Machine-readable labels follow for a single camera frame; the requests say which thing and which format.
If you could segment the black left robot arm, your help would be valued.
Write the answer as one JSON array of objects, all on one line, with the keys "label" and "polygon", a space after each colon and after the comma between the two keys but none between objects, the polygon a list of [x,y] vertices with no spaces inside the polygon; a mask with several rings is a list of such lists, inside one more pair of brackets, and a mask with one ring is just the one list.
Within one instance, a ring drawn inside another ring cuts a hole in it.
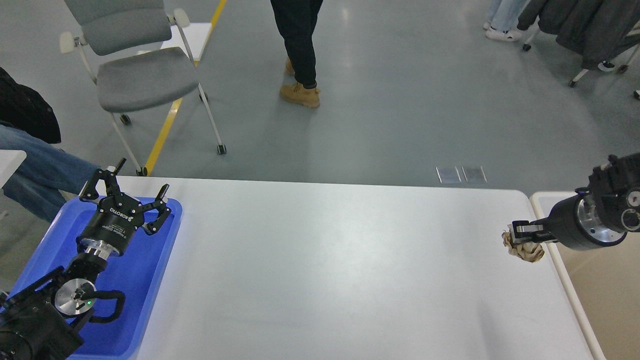
[{"label": "black left robot arm", "polygon": [[163,184],[148,203],[121,191],[118,174],[125,164],[98,168],[82,187],[81,203],[96,209],[82,231],[73,233],[77,254],[11,296],[1,296],[3,360],[66,360],[84,345],[87,324],[109,324],[121,317],[127,295],[98,289],[110,258],[123,256],[138,231],[160,232],[172,216]]}]

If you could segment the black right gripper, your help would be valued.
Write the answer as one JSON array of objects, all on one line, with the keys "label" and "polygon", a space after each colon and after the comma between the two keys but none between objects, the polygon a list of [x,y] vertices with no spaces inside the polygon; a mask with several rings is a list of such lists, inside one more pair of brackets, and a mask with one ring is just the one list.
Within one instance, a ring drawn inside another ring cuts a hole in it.
[{"label": "black right gripper", "polygon": [[576,251],[611,248],[627,237],[626,232],[604,225],[592,194],[576,194],[556,203],[546,217],[546,228],[525,219],[512,221],[508,228],[513,237],[521,237],[521,244],[560,243]]}]

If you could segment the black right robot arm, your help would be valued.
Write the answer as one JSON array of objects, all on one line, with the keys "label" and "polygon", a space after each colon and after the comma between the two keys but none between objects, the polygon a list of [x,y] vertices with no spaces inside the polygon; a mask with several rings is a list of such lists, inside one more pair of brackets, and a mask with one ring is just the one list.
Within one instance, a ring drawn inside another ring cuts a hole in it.
[{"label": "black right robot arm", "polygon": [[516,220],[503,233],[505,245],[560,243],[576,251],[611,248],[629,233],[639,232],[640,155],[611,154],[608,163],[596,166],[586,187],[557,202],[547,217]]}]

